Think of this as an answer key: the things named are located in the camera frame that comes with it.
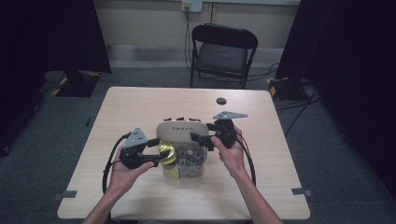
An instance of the black chair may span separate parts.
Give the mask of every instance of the black chair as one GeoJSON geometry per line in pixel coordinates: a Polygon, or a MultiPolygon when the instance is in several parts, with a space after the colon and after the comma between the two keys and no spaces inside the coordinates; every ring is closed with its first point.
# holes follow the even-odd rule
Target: black chair
{"type": "Polygon", "coordinates": [[[248,71],[258,45],[257,37],[248,30],[205,23],[194,27],[190,88],[194,73],[213,74],[240,79],[245,88],[248,71]],[[198,52],[197,42],[202,46],[198,52]]]}

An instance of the person's left hand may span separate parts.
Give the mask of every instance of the person's left hand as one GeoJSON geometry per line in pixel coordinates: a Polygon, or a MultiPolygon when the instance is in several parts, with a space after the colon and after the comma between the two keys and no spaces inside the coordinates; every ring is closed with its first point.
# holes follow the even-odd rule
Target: person's left hand
{"type": "Polygon", "coordinates": [[[154,166],[154,162],[148,161],[143,163],[136,169],[129,169],[122,164],[120,161],[121,148],[117,150],[116,158],[113,161],[113,167],[111,170],[110,184],[107,190],[115,191],[121,197],[125,194],[133,185],[136,179],[145,173],[149,168],[154,166]]]}

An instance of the forearm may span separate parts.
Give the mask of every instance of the forearm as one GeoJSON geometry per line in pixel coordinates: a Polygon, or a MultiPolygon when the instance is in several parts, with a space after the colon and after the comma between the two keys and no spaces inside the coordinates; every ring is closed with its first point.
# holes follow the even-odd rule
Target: forearm
{"type": "Polygon", "coordinates": [[[242,193],[253,223],[282,223],[270,204],[257,190],[246,170],[240,171],[234,176],[234,179],[242,193]]]}
{"type": "Polygon", "coordinates": [[[82,221],[82,224],[98,224],[106,221],[114,204],[120,199],[121,195],[113,190],[108,189],[99,203],[92,209],[88,216],[82,221]]]}

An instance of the clear container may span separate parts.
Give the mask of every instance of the clear container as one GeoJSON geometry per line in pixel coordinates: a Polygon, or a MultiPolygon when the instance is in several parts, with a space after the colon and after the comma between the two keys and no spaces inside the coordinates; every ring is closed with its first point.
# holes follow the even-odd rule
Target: clear container
{"type": "Polygon", "coordinates": [[[204,174],[207,148],[198,143],[171,143],[175,148],[176,159],[163,164],[163,174],[170,178],[195,178],[204,174]]]}

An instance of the wooden table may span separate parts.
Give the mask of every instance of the wooden table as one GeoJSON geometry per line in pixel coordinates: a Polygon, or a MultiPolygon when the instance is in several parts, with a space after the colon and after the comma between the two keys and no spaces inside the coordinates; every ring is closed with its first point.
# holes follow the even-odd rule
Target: wooden table
{"type": "MultiPolygon", "coordinates": [[[[63,198],[60,218],[84,218],[102,196],[102,177],[111,149],[125,133],[140,127],[148,139],[168,118],[215,121],[226,110],[248,114],[234,119],[243,131],[254,162],[257,186],[282,219],[307,219],[310,211],[303,194],[272,98],[267,91],[172,88],[110,88],[81,153],[67,190],[75,198],[63,198]],[[216,100],[223,97],[226,105],[216,100]]],[[[147,147],[145,154],[155,154],[147,147]]],[[[198,178],[172,179],[161,165],[141,175],[112,210],[116,219],[134,220],[241,220],[250,219],[241,193],[219,159],[208,152],[205,173],[198,178]]]]}

